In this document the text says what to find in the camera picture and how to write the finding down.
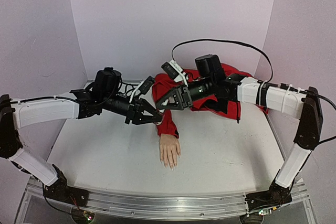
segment red sleeve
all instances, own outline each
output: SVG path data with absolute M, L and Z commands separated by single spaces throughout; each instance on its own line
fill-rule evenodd
M 154 102 L 157 102 L 164 94 L 166 94 L 172 87 L 176 86 L 176 83 L 169 78 L 167 74 L 160 73 L 155 77 L 155 84 L 152 88 L 152 94 Z M 163 119 L 160 125 L 156 126 L 157 134 L 169 134 L 179 137 L 177 127 L 172 119 L 172 112 L 165 110 L 163 113 Z

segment red jacket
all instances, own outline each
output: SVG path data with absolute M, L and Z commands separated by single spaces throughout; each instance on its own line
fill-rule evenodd
M 222 67 L 225 71 L 225 75 L 229 76 L 232 73 L 239 73 L 244 74 L 246 76 L 251 76 L 248 73 L 240 72 L 236 68 L 223 64 Z M 193 69 L 184 69 L 185 72 L 190 73 L 189 74 L 189 81 L 193 81 L 199 77 L 198 71 Z M 166 94 L 172 87 L 177 86 L 178 83 L 174 82 L 172 79 L 169 78 L 169 76 L 165 73 L 160 73 L 155 77 L 155 84 L 152 88 L 153 92 L 153 99 L 155 102 L 159 100 L 164 94 Z M 210 110 L 215 112 L 218 115 L 224 116 L 226 118 L 239 120 L 240 119 L 240 103 L 228 102 L 227 107 L 227 114 L 225 114 L 222 111 L 216 111 L 213 109 L 209 109 L 207 106 L 204 105 L 204 103 L 208 100 L 213 100 L 217 102 L 217 98 L 214 95 L 211 95 L 209 97 L 206 97 L 204 99 L 200 99 L 198 101 L 194 102 L 194 106 L 191 108 L 192 111 L 204 111 L 204 110 Z M 163 120 L 160 125 L 157 125 L 157 134 L 161 136 L 161 134 L 169 134 L 174 135 L 175 137 L 179 137 L 179 133 L 177 131 L 176 125 L 174 124 L 172 120 L 172 112 L 170 110 L 165 110 L 163 113 Z

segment black cable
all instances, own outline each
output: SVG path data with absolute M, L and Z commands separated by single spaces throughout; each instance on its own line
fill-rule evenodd
M 45 188 L 46 188 L 46 186 L 43 185 L 43 197 L 44 197 L 44 200 L 46 201 L 46 203 L 47 203 L 51 208 L 54 208 L 55 210 L 57 210 L 57 211 L 59 211 L 59 212 L 63 212 L 63 213 L 68 214 L 68 215 L 70 215 L 70 216 L 77 216 L 77 217 L 80 217 L 80 218 L 83 218 L 83 217 L 84 217 L 83 215 L 75 215 L 75 214 L 72 214 L 72 213 L 70 213 L 70 212 L 66 212 L 66 211 L 64 211 L 64 210 L 58 209 L 57 207 L 54 207 L 52 204 L 50 204 L 50 202 L 49 202 L 49 201 L 47 200 L 47 198 L 46 198 L 46 195 L 45 195 L 45 193 L 44 193 Z
M 126 83 L 126 82 L 122 82 L 122 84 L 126 85 L 125 91 L 122 93 L 122 94 L 124 94 L 126 96 L 127 96 L 127 93 L 129 93 L 129 91 L 134 91 L 135 87 L 137 86 L 137 84 L 131 84 L 131 83 Z
M 118 90 L 121 89 L 121 86 L 122 86 L 123 82 L 122 82 L 122 78 L 120 77 L 120 83 L 119 83 L 119 87 L 118 87 Z
M 75 99 L 68 98 L 68 97 L 59 97 L 59 96 L 55 96 L 55 97 L 37 97 L 37 98 L 30 98 L 30 99 L 25 99 L 25 100 L 21 100 L 21 101 L 11 101 L 10 104 L 33 102 L 33 101 L 46 100 L 46 99 L 64 99 L 64 100 L 69 100 L 71 102 L 75 102 L 75 103 L 81 104 L 81 102 L 76 101 Z
M 197 78 L 194 77 L 193 73 L 185 71 L 187 73 L 188 76 L 191 76 L 193 78 L 193 80 L 196 80 Z
M 323 144 L 323 143 L 326 143 L 326 142 L 329 142 L 329 141 L 332 141 L 332 140 L 335 140 L 335 139 L 336 139 L 336 136 L 327 138 L 327 139 L 325 139 L 325 140 L 320 141 L 318 145 Z
M 125 94 L 126 96 L 128 96 L 127 94 L 129 93 L 129 92 L 133 92 L 135 89 L 130 89 L 129 91 L 127 91 L 127 93 Z
M 173 50 L 172 50 L 172 58 L 173 58 L 173 60 L 175 60 L 174 59 L 174 53 L 173 53 L 174 50 L 175 50 L 175 48 L 177 48 L 177 47 L 179 47 L 181 45 L 184 45 L 184 44 L 189 44 L 189 43 L 199 42 L 199 41 L 213 41 L 213 42 L 223 42 L 223 43 L 237 44 L 237 45 L 240 45 L 240 46 L 243 46 L 243 47 L 249 47 L 249 48 L 252 48 L 252 49 L 258 51 L 259 53 L 261 53 L 266 58 L 266 60 L 269 63 L 269 66 L 271 67 L 271 77 L 269 78 L 269 80 L 267 82 L 270 82 L 272 80 L 272 78 L 273 78 L 273 67 L 272 67 L 271 61 L 269 60 L 268 56 L 263 51 L 261 51 L 259 48 L 256 48 L 255 46 L 252 46 L 252 45 L 250 45 L 248 43 L 244 43 L 244 42 L 240 42 L 240 41 L 221 40 L 221 39 L 194 39 L 194 40 L 188 40 L 188 41 L 185 41 L 185 42 L 177 44 L 173 48 Z

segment black cylindrical motor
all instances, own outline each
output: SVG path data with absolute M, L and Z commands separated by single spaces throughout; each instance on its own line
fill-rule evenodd
M 214 92 L 212 90 L 212 82 L 210 78 L 204 78 L 200 81 L 190 82 L 188 84 L 188 89 L 192 101 L 197 101 L 212 95 Z
M 130 103 L 128 98 L 116 95 L 114 98 L 108 99 L 102 106 L 105 110 L 127 116 Z

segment lavender wall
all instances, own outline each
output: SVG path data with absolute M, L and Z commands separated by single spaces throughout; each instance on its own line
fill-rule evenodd
M 172 48 L 198 38 L 232 39 L 262 47 L 273 0 L 71 0 L 89 79 L 113 66 L 126 79 L 155 76 Z M 176 49 L 185 68 L 218 54 L 222 62 L 254 74 L 260 55 L 237 45 L 201 42 Z
M 0 48 L 0 94 L 58 94 L 87 80 L 70 0 L 0 0 Z M 61 127 L 43 123 L 20 135 L 46 158 Z M 0 171 L 0 221 L 13 223 L 28 177 L 4 159 Z
M 264 46 L 274 66 L 275 83 L 313 86 L 336 102 L 336 0 L 275 0 Z M 269 77 L 260 60 L 256 77 Z M 322 138 L 336 135 L 336 111 L 322 103 Z M 271 112 L 286 151 L 292 145 L 298 121 Z M 319 146 L 303 169 L 319 223 L 334 223 L 336 212 L 336 141 Z

